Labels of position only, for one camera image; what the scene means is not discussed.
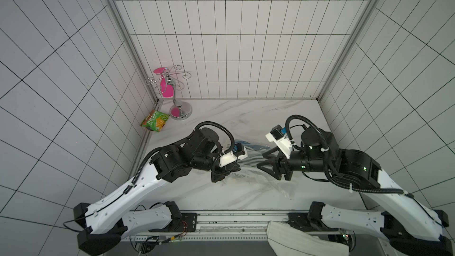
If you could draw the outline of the green white striped towel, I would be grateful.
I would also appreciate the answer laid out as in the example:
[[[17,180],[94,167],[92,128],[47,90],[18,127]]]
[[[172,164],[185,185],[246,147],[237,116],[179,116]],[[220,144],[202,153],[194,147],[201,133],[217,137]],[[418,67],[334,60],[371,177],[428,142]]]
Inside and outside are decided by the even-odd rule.
[[[262,158],[263,153],[271,149],[267,145],[250,143],[247,141],[238,141],[244,148],[249,158]]]

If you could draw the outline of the clear plastic vacuum bag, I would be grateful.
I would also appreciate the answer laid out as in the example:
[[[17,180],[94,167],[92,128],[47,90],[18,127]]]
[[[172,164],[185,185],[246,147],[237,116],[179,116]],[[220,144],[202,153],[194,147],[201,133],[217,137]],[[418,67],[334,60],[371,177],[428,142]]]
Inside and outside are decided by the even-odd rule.
[[[199,181],[206,183],[209,190],[215,190],[226,194],[228,198],[239,198],[243,194],[251,192],[255,194],[272,193],[293,200],[296,194],[296,186],[292,183],[278,181],[267,173],[257,168],[257,164],[263,158],[245,158],[238,162],[241,170],[227,176],[218,183],[210,182],[209,173],[196,173],[195,177]]]

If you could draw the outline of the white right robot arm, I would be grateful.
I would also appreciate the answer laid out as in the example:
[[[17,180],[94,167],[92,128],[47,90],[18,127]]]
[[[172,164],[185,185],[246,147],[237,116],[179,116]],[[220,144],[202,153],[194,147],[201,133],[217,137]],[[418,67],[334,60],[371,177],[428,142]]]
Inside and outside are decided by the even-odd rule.
[[[304,221],[290,221],[294,228],[360,232],[384,239],[408,256],[453,254],[452,243],[443,234],[449,226],[447,213],[422,205],[370,155],[340,148],[331,132],[296,114],[266,137],[274,148],[263,154],[260,170],[277,180],[290,180],[295,172],[323,173],[326,183],[363,194],[380,206],[379,211],[347,210],[314,201]]]

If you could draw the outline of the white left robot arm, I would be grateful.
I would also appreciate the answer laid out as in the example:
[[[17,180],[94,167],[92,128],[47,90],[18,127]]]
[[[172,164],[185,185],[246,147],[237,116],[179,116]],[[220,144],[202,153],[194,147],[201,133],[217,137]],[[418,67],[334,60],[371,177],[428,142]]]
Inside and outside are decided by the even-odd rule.
[[[145,231],[188,231],[180,209],[173,201],[159,202],[149,209],[136,210],[152,192],[191,170],[207,171],[213,183],[240,170],[238,161],[248,156],[224,126],[201,122],[185,138],[151,150],[135,175],[98,202],[80,203],[73,209],[78,248],[91,256],[108,252],[123,238]]]

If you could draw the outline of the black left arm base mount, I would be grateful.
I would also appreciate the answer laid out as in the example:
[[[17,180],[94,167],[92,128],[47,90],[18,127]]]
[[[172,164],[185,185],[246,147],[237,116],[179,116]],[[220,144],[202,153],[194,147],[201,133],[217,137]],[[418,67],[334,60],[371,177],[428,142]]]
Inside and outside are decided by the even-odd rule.
[[[170,223],[162,229],[150,229],[149,232],[195,232],[197,213],[182,213],[174,201],[155,203],[149,209],[167,208],[171,213]]]

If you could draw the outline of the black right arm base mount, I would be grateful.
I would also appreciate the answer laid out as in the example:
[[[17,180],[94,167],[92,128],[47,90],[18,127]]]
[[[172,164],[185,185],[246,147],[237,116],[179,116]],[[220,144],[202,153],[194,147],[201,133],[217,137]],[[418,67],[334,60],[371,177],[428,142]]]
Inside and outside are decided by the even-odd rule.
[[[302,232],[335,232],[338,228],[330,228],[322,221],[322,210],[325,203],[313,201],[306,213],[288,213],[287,223]]]

